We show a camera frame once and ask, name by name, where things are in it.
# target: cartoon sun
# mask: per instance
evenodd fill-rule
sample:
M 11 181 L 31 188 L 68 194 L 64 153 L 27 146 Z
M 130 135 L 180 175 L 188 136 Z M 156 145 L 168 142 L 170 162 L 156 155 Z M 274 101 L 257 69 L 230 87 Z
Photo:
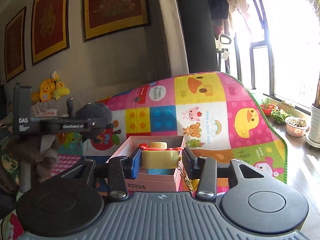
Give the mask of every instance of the cartoon sun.
M 267 153 L 273 153 L 273 150 L 272 150 L 271 147 L 267 147 L 267 148 L 266 148 L 266 151 L 267 151 Z

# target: wall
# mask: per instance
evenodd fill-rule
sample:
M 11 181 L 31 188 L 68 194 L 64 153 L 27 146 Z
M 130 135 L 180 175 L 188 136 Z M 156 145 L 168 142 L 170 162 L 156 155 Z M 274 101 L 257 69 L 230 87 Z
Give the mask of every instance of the wall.
M 27 6 L 26 71 L 7 83 L 3 53 L 5 26 L 24 6 Z M 42 80 L 49 78 L 54 70 L 72 92 L 133 79 L 154 81 L 170 75 L 158 0 L 147 0 L 149 26 L 87 42 L 83 34 L 82 0 L 69 0 L 70 49 L 34 66 L 30 41 L 32 6 L 33 0 L 12 0 L 0 14 L 0 82 L 5 85 L 7 98 L 12 99 L 16 82 L 38 90 Z

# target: rainbow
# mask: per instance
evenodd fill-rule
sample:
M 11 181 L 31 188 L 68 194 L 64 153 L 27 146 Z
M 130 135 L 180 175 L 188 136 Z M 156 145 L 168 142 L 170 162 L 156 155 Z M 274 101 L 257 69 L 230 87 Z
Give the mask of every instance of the rainbow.
M 221 132 L 221 123 L 215 120 L 215 124 L 217 126 L 216 135 L 218 135 Z

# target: picture frame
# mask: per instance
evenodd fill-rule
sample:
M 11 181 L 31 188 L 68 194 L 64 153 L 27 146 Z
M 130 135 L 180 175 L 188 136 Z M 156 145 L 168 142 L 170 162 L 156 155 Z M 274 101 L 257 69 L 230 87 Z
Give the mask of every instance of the picture frame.
M 69 0 L 34 0 L 31 19 L 32 64 L 69 48 Z
M 146 0 L 83 0 L 85 41 L 146 24 Z
M 5 27 L 4 68 L 7 82 L 26 70 L 24 53 L 26 12 L 27 7 L 24 7 Z

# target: floor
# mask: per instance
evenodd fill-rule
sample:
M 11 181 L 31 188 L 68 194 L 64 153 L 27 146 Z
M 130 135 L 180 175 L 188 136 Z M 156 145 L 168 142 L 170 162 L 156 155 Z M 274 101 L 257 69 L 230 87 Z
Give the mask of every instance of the floor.
M 285 126 L 269 121 L 288 146 L 287 184 L 309 202 L 309 214 L 301 232 L 310 240 L 320 239 L 320 149 L 309 147 L 304 136 L 294 138 L 285 133 Z

